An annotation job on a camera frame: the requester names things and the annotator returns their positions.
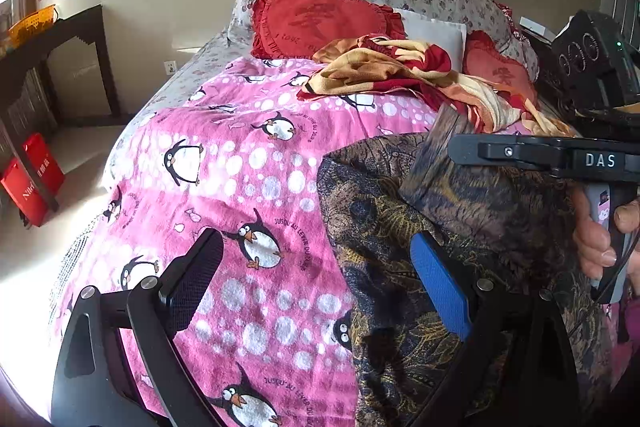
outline electrical socket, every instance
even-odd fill
[[[164,63],[164,71],[166,74],[174,74],[178,70],[175,60],[168,60]]]

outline dark floral garment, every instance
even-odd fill
[[[457,122],[447,126],[463,131],[466,120],[452,118]],[[572,242],[570,182],[511,168],[456,166],[446,156],[448,132],[438,128],[429,136],[357,142],[325,156],[319,168],[326,231],[355,299],[358,426],[404,426],[442,381],[460,345],[410,261],[409,243],[420,230],[431,232],[476,277],[521,293],[548,287],[568,330],[591,304]],[[509,339],[504,336],[502,354],[468,413],[490,404]],[[571,343],[580,398],[589,410],[610,383],[610,341],[600,309]]]

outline floor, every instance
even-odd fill
[[[69,245],[104,210],[100,186],[109,151],[122,127],[62,128],[49,144],[66,174],[60,210],[25,230],[18,210],[0,216],[0,365],[22,397],[48,417],[57,353],[48,347],[49,292]]]

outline red gift bag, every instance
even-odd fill
[[[22,148],[44,184],[53,195],[56,195],[65,180],[65,175],[53,159],[42,135],[40,133],[31,135]],[[39,227],[48,207],[29,181],[27,173],[20,169],[16,158],[13,158],[4,170],[1,182],[18,208],[31,223]]]

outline yellow basket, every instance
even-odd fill
[[[36,13],[26,16],[20,22],[15,23],[9,28],[9,36],[14,48],[21,46],[28,41],[34,35],[43,32],[47,28],[53,26],[54,13],[56,12],[56,5],[52,4],[42,10],[38,10]]]

